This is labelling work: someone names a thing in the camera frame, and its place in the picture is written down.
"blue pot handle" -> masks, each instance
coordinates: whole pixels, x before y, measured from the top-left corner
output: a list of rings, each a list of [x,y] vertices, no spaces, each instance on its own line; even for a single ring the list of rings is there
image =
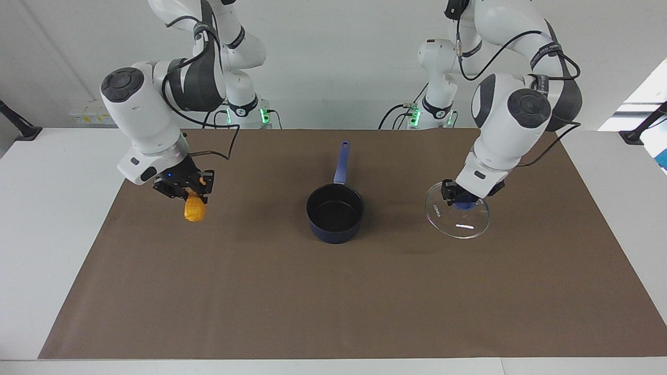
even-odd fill
[[[350,143],[344,141],[340,145],[340,155],[338,156],[338,168],[333,183],[345,185],[348,182],[348,159],[350,158]]]

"white table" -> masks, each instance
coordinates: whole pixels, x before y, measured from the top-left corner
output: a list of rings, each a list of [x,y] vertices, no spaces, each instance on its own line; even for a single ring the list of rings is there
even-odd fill
[[[667,176],[615,133],[564,142],[667,318]],[[667,358],[328,361],[35,361],[113,203],[129,141],[115,129],[45,129],[0,159],[0,374],[658,374]]]

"table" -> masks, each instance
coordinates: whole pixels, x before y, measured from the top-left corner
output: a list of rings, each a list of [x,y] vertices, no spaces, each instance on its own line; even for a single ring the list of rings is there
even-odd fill
[[[96,147],[86,147],[87,154],[83,155],[81,145]],[[661,286],[667,281],[662,272],[667,265],[667,254],[661,249],[667,243],[667,233],[660,226],[667,216],[667,202],[661,199],[660,193],[667,186],[667,179],[643,149],[626,147],[613,133],[574,133],[566,139],[565,146],[665,318],[667,292]],[[122,178],[115,170],[115,162],[128,147],[129,142],[117,130],[46,129],[36,142],[18,143],[0,160],[0,192],[5,197],[16,197],[7,200],[5,212],[8,214],[0,218],[3,238],[0,358],[34,360],[37,357],[119,189]],[[641,197],[641,200],[627,199],[629,185],[637,191],[630,194],[630,198]],[[39,230],[26,232],[23,229],[27,224]],[[78,236],[63,235],[71,233],[73,228]],[[58,368],[83,373],[92,368],[105,368],[106,362],[3,362],[0,366],[26,374],[45,369],[58,371]],[[118,362],[114,366],[124,366],[124,371],[137,373],[149,368],[170,368],[164,362],[143,361]],[[180,366],[208,368],[209,371],[234,369],[232,362],[182,361]],[[267,368],[272,372],[281,368],[287,372],[294,366],[304,373],[307,368],[329,369],[331,373],[354,373],[352,368],[356,368],[364,373],[364,366],[380,366],[375,369],[385,368],[386,373],[396,374],[417,372],[418,368],[432,369],[433,373],[448,369],[450,372],[446,373],[452,374],[462,371],[529,374],[535,368],[540,368],[542,373],[547,370],[586,373],[590,369],[604,369],[610,374],[620,374],[624,366],[629,366],[635,374],[653,374],[657,368],[667,366],[667,358],[259,361],[257,364],[241,362],[238,366],[237,371],[254,374],[266,373]],[[366,371],[370,372],[370,368],[373,367],[366,367]]]

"white wall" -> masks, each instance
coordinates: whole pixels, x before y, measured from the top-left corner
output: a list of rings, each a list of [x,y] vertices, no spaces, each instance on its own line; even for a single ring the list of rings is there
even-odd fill
[[[0,97],[35,123],[71,125],[72,103],[97,95],[110,71],[136,61],[191,53],[191,36],[166,30],[146,1],[6,0],[0,13]],[[580,63],[585,106],[579,120],[597,129],[665,58],[662,0],[536,0],[566,52]],[[26,26],[37,20],[77,77]],[[248,31],[268,59],[250,74],[286,127],[373,128],[393,104],[411,101],[425,83],[416,51],[446,35],[444,0],[239,0]],[[495,70],[527,72],[505,54]],[[474,84],[461,82],[459,125],[471,125]]]
[[[0,157],[11,147],[17,135],[19,135],[19,131],[9,120],[0,115]]]

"green indicator light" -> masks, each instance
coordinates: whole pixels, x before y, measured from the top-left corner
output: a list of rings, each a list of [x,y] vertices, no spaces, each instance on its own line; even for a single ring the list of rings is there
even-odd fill
[[[458,112],[457,111],[452,111],[450,113],[450,119],[447,120],[447,127],[448,128],[454,127],[456,125],[457,120],[458,120]]]
[[[410,125],[412,127],[417,127],[419,126],[419,118],[422,115],[422,112],[418,109],[415,109],[415,112],[412,114],[412,118],[410,119]]]
[[[271,117],[269,117],[269,114],[266,112],[266,109],[260,109],[259,112],[261,112],[262,122],[269,123],[271,121]]]

